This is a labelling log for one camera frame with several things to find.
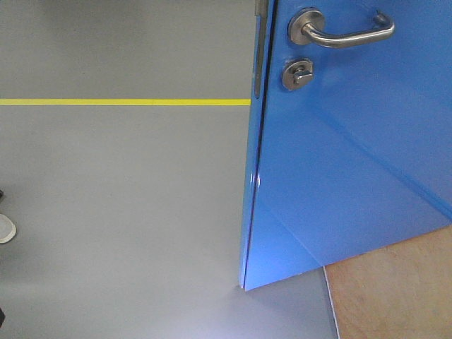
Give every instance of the floor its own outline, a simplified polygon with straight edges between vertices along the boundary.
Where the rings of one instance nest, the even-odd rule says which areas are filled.
[[[449,339],[452,226],[326,267],[341,339]]]
[[[249,98],[254,0],[2,0],[0,97]]]
[[[1,107],[1,337],[337,338],[321,270],[238,288],[248,107]]]

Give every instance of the door lock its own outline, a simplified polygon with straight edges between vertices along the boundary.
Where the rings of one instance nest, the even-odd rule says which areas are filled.
[[[297,90],[314,78],[314,65],[309,59],[288,64],[282,72],[282,84],[288,90]]]

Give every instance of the lever handle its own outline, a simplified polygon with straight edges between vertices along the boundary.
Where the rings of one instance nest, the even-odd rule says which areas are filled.
[[[377,28],[349,34],[329,34],[323,32],[325,17],[317,8],[305,8],[291,21],[288,28],[290,40],[295,44],[310,44],[311,42],[323,47],[346,48],[360,44],[369,44],[388,39],[394,34],[394,21],[382,12],[374,17]]]

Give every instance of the gray floor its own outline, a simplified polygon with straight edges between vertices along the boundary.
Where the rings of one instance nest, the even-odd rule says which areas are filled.
[[[1,107],[0,338],[336,338],[314,271],[237,287],[248,107]]]
[[[254,0],[1,0],[0,97],[248,98]]]

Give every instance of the wooden board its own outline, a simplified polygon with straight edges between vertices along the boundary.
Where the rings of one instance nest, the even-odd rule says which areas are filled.
[[[326,267],[341,339],[452,338],[452,226]]]

